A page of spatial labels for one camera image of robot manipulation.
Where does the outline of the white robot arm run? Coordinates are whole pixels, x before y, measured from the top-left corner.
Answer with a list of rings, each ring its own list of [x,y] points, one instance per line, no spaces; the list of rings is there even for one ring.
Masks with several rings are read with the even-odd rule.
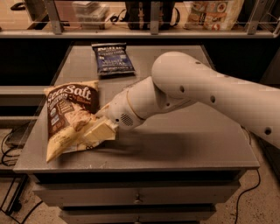
[[[204,103],[280,148],[280,89],[214,71],[182,52],[166,52],[150,76],[117,94],[97,112],[122,130],[149,117]]]

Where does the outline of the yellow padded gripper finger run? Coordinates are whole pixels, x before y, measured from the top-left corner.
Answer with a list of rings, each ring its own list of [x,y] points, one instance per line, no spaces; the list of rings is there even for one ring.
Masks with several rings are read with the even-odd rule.
[[[83,138],[86,142],[101,142],[105,140],[115,140],[118,125],[106,116],[96,120],[94,124],[86,130]]]
[[[108,111],[109,111],[109,104],[107,103],[104,105],[102,108],[100,108],[97,113],[95,114],[96,117],[101,118],[104,116],[108,116]]]

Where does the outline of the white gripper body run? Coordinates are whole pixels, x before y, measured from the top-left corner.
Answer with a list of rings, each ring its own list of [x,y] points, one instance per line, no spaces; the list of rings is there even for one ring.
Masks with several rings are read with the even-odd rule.
[[[121,130],[132,130],[144,122],[131,108],[128,93],[128,90],[123,90],[108,104],[107,117]]]

